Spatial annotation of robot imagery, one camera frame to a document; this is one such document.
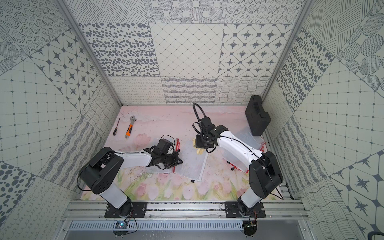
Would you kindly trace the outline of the clear mesh document bag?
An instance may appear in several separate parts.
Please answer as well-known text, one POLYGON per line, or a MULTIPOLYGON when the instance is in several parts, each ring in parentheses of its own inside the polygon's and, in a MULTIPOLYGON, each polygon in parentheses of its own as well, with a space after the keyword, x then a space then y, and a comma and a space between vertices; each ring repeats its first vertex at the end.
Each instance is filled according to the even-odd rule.
POLYGON ((265 166, 260 162, 260 158, 263 156, 262 151, 241 141, 232 132, 221 133, 218 144, 221 149, 224 149, 225 159, 239 171, 247 173, 253 161, 259 162, 262 169, 265 169, 265 166))
POLYGON ((195 138, 180 139, 179 158, 182 164, 176 166, 175 172, 183 177, 200 182, 208 158, 207 151, 202 155, 197 155, 195 138))

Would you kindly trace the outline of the yellow microfiber cloth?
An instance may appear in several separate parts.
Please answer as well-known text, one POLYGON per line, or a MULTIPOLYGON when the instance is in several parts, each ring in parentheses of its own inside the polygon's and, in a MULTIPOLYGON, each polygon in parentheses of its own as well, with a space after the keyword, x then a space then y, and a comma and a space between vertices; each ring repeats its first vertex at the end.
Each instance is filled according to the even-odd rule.
POLYGON ((201 148, 196 148, 196 151, 197 151, 197 155, 202 155, 203 153, 206 152, 205 149, 201 149, 201 148))

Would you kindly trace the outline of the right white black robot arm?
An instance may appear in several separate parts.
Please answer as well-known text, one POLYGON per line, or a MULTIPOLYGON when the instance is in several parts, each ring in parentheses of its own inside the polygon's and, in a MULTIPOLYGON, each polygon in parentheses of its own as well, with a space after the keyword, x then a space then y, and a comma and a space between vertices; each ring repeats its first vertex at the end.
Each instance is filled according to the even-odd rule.
POLYGON ((197 117, 193 123, 197 133, 196 148, 205 149, 207 153, 209 149, 223 148, 247 166, 250 187, 238 198, 238 208, 242 216, 251 216, 255 205, 284 180, 276 156, 270 151, 263 153, 252 148, 223 125, 215 126, 199 104, 193 103, 193 110, 197 117))

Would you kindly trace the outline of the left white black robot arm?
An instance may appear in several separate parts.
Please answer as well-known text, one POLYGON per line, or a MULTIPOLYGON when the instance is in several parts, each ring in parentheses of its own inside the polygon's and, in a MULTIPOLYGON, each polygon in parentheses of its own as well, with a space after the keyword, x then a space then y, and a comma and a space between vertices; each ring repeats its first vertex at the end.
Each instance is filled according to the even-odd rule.
POLYGON ((109 147, 102 148, 79 171, 78 178, 90 191, 108 202, 108 207, 127 216, 132 201, 118 187, 114 180, 121 169, 134 167, 157 167, 161 170, 172 169, 183 161, 175 144, 161 138, 157 145, 138 152, 118 152, 109 147))

